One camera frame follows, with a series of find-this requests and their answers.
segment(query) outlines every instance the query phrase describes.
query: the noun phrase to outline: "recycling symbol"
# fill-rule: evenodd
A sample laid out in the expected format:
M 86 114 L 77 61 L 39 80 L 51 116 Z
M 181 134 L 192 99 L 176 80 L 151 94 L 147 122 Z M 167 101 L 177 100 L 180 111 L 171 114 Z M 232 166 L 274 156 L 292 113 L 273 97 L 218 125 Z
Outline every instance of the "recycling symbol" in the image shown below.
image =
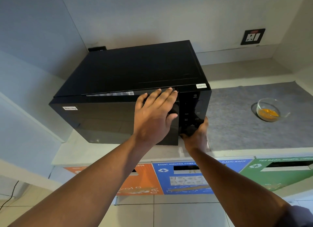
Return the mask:
M 256 163 L 254 165 L 249 166 L 250 168 L 257 168 L 257 167 L 262 167 L 262 164 Z
M 160 168 L 160 169 L 159 169 L 159 172 L 168 172 L 168 169 L 166 169 L 166 168 Z

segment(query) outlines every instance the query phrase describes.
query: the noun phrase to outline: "power cord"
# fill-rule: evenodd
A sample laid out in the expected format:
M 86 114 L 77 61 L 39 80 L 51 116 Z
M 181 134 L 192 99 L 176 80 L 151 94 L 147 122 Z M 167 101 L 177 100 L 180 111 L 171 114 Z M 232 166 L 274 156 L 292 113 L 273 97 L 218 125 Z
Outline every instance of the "power cord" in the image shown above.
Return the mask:
M 14 194 L 14 190 L 15 190 L 15 187 L 16 187 L 16 185 L 18 184 L 18 182 L 19 181 L 17 181 L 16 182 L 16 184 L 15 184 L 15 186 L 14 186 L 14 188 L 13 188 L 13 191 L 12 191 L 12 195 L 11 195 L 11 197 L 10 197 L 10 199 L 9 200 L 11 200 L 12 199 L 12 197 L 13 197 L 13 194 Z M 5 203 L 3 203 L 3 205 L 0 207 L 0 211 L 1 211 L 1 209 L 2 209 L 2 207 L 9 201 L 9 200 L 7 200 Z

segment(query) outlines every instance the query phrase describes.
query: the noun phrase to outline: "sleeve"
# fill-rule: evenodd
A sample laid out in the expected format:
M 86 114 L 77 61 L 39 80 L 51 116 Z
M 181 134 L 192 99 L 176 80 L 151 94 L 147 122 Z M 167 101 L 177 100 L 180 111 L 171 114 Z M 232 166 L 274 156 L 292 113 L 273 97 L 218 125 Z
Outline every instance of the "sleeve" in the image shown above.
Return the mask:
M 313 227 L 313 215 L 307 208 L 290 206 L 275 227 Z

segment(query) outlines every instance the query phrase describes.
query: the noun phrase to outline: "hand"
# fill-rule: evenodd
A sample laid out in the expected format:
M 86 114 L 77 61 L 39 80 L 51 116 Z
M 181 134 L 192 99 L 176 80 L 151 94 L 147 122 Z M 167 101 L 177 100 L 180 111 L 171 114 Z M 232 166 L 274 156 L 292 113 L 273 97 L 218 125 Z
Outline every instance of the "hand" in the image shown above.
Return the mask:
M 149 148 L 168 134 L 172 121 L 178 116 L 175 113 L 167 115 L 176 101 L 177 91 L 170 87 L 161 95 L 160 93 L 160 88 L 151 93 L 144 105 L 143 100 L 148 94 L 140 95 L 135 106 L 133 135 L 136 141 L 143 142 Z
M 185 148 L 188 153 L 192 152 L 193 150 L 200 150 L 206 153 L 207 149 L 207 129 L 209 126 L 209 120 L 205 117 L 204 122 L 199 126 L 198 130 L 192 135 L 187 136 L 186 134 L 181 134 L 180 136 L 185 142 Z

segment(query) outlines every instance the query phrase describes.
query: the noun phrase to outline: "gray mat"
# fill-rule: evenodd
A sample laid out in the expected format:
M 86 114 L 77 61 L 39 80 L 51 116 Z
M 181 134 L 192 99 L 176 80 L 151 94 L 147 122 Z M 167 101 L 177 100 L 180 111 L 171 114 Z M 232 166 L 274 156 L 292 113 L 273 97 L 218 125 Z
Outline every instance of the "gray mat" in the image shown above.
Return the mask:
M 265 122 L 253 112 L 261 98 L 275 98 L 291 115 Z M 212 90 L 207 117 L 210 147 L 216 150 L 313 147 L 313 96 L 295 82 Z

